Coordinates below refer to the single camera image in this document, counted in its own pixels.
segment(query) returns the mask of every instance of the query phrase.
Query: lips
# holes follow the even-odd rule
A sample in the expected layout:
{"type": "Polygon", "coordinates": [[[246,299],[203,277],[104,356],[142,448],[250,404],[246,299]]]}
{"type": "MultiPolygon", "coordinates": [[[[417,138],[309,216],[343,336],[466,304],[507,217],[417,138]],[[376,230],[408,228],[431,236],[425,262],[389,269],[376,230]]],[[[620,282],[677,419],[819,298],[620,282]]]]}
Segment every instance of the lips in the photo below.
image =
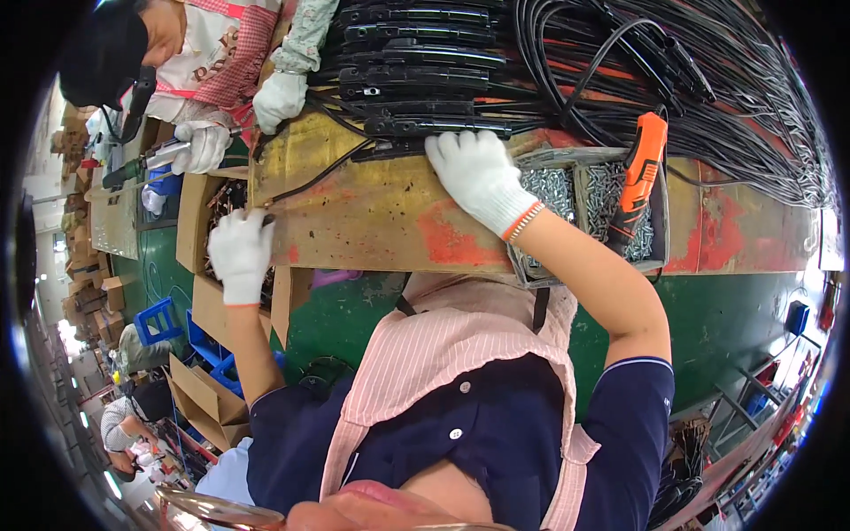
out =
{"type": "Polygon", "coordinates": [[[339,494],[355,494],[362,498],[368,498],[370,500],[383,503],[384,505],[395,507],[401,511],[414,514],[423,513],[431,509],[431,507],[427,507],[422,502],[412,500],[383,483],[369,479],[361,479],[359,481],[348,483],[339,489],[339,494]]]}

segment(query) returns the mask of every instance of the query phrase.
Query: pink striped apron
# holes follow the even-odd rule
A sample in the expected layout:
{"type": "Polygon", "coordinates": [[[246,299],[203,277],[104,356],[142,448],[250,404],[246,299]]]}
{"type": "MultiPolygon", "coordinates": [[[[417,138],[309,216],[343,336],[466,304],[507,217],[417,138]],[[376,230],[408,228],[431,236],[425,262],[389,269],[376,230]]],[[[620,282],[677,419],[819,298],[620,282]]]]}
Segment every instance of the pink striped apron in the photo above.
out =
{"type": "Polygon", "coordinates": [[[463,372],[533,352],[549,361],[564,386],[561,472],[541,529],[571,531],[587,462],[600,448],[575,424],[575,378],[567,354],[575,297],[562,286],[552,288],[546,323],[535,335],[530,329],[534,296],[511,285],[508,276],[433,278],[436,284],[422,287],[414,274],[405,290],[417,315],[393,311],[372,334],[331,440],[320,500],[339,490],[349,457],[371,426],[400,415],[463,372]]]}
{"type": "MultiPolygon", "coordinates": [[[[219,59],[209,70],[196,72],[198,76],[208,76],[197,90],[178,90],[160,81],[156,82],[156,90],[216,105],[233,116],[237,126],[250,127],[254,120],[252,98],[258,90],[257,79],[269,53],[279,14],[258,5],[242,6],[224,0],[185,1],[197,8],[238,19],[239,45],[232,48],[226,65],[224,59],[219,59]],[[223,68],[215,71],[216,66],[223,68]]],[[[251,134],[251,130],[246,130],[241,135],[249,146],[251,134]]]]}

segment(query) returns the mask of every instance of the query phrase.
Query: black cap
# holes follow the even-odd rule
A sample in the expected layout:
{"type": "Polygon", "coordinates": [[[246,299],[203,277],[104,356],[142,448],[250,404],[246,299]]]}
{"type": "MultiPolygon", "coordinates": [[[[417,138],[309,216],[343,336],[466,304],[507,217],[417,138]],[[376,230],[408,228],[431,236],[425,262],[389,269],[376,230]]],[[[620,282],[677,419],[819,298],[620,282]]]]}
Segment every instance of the black cap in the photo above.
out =
{"type": "Polygon", "coordinates": [[[59,59],[59,90],[77,107],[109,106],[139,78],[148,31],[133,0],[103,2],[74,32],[59,59]]]}

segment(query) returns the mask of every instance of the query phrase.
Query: eyeglasses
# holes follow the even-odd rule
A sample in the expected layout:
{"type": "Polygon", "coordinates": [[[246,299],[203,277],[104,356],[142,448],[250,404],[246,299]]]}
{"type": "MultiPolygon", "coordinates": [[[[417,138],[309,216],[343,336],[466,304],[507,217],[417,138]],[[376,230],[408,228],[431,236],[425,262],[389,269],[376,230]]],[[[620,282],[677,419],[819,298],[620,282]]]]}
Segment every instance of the eyeglasses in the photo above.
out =
{"type": "MultiPolygon", "coordinates": [[[[185,492],[177,489],[173,483],[163,483],[156,487],[156,495],[161,499],[160,527],[169,529],[167,509],[169,505],[189,513],[198,520],[227,529],[244,531],[285,531],[286,518],[278,511],[262,507],[247,506],[242,503],[222,500],[215,496],[185,492]]],[[[498,523],[442,523],[439,525],[416,526],[397,531],[516,531],[498,523]]]]}

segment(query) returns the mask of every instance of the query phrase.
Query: orange power tool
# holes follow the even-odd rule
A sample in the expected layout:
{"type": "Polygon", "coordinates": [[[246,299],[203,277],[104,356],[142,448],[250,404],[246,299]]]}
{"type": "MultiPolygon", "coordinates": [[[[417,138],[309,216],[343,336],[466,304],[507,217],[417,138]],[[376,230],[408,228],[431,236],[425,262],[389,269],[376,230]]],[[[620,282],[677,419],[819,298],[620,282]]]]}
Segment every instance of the orange power tool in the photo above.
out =
{"type": "Polygon", "coordinates": [[[649,204],[649,193],[658,172],[665,171],[667,122],[654,112],[637,119],[637,135],[626,157],[626,185],[620,204],[608,226],[609,249],[620,256],[635,237],[635,228],[649,204]]]}

